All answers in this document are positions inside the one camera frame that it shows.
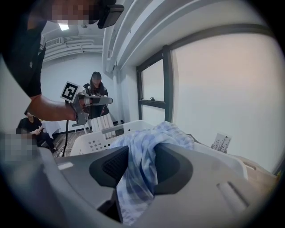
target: floor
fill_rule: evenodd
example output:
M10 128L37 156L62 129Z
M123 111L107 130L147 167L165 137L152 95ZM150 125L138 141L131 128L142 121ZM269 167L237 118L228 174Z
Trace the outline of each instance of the floor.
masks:
M71 152L71 149L73 147L73 144L74 144L74 141L81 135L84 135L84 131L78 131L78 132L71 132L71 133L68 133L68 141L67 141L67 146L66 146L66 150L65 150L65 153L66 153L66 157L68 157L70 155L70 152ZM58 149L58 153L60 153L61 151L63 151L64 149L64 145L65 145L65 134L60 134L58 135L54 141L54 146Z

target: fabric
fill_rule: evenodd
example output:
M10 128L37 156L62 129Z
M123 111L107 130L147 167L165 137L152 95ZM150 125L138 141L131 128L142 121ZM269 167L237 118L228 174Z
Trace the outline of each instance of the fabric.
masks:
M40 120L34 116L34 122L30 122L28 118L23 120L22 128L26 129L27 132L32 132L35 129L38 129L41 126Z
M41 123L44 127L43 132L48 133L50 138L53 138L53 133L61 128L57 121L43 121Z
M96 132L96 131L100 131L100 130L103 130L103 129L106 129L109 127L113 127L114 124L110 120L111 120L110 114L92 119L91 120L92 131ZM113 136L115 136L115 131L112 131L112 132L105 134L106 139L112 138Z
M194 149L193 138L169 122L162 122L152 130L129 133L110 146L129 147L128 168L117 185L118 201L125 225L132 225L154 199L154 187L157 185L154 147L159 143Z
M39 135L36 135L35 137L36 137L37 142L41 140L45 140L50 149L54 148L53 139L50 138L48 133L41 132Z
M99 88L94 88L94 89L90 88L90 94L89 95L95 95L95 96L99 96L99 97L109 96L108 91L107 91L106 87L103 85L103 83L100 83ZM90 106L90 109L87 111L87 113L89 113L90 119L97 118L99 116L107 115L109 112L110 111L109 111L107 105Z
M12 76L29 96L41 94L41 68L45 57L45 40L41 35L46 21L27 30L28 17L19 22L18 30L3 53Z

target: black pants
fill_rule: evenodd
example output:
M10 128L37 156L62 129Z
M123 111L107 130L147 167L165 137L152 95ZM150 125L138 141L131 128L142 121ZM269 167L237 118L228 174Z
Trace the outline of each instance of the black pants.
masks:
M41 140L45 140L50 149L54 148L53 139L50 138L48 133L41 132L39 135L36 135L36 139L38 142Z

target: laundry basket handle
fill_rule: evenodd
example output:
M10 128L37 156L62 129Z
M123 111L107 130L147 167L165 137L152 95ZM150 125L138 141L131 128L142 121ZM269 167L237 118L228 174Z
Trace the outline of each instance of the laundry basket handle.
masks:
M123 129L123 128L124 128L124 126L122 124L117 125L117 126L113 126L113 127L109 127L109 128L103 129L102 130L102 134L106 134L106 133L109 133L109 132L112 132L112 131L116 131L116 130L120 130L120 129Z

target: white wall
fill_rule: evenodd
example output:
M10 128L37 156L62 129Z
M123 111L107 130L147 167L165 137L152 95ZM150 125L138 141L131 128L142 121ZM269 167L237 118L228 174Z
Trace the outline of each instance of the white wall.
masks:
M14 134L20 120L25 117L24 112L31 99L9 72L2 55L0 55L0 75L0 132Z
M110 113L117 112L115 102L118 102L114 94L113 80L102 73L102 55L95 53L85 53L72 55L56 61L49 61L44 64L41 72L41 91L44 96L54 101L64 102L61 98L61 92L66 81L83 86L90 82L94 71L102 75L102 83L107 88L109 97L114 102L108 105ZM72 127L76 122L69 122L69 130L80 129L82 126ZM60 132L66 131L66 121L59 121Z
M174 123L211 146L232 136L228 153L272 171L284 149L285 61L273 38L232 34L172 52Z
M124 67L120 71L119 111L124 122L138 120L138 89L137 73L135 67Z

